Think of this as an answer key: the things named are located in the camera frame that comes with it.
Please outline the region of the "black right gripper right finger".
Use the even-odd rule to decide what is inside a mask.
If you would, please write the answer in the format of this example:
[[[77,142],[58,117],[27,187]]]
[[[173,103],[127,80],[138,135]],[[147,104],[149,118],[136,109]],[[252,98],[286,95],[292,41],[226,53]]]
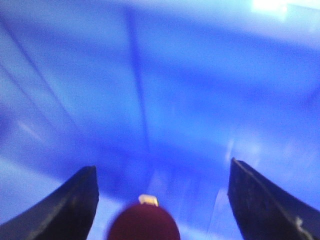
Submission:
[[[244,161],[231,159],[227,195],[245,240],[320,238],[320,212]]]

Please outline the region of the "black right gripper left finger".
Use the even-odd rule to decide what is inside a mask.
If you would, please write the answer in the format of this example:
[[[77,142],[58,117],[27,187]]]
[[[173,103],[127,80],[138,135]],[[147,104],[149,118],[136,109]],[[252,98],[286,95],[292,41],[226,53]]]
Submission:
[[[0,226],[2,240],[85,240],[99,202],[95,166],[85,166],[59,188]]]

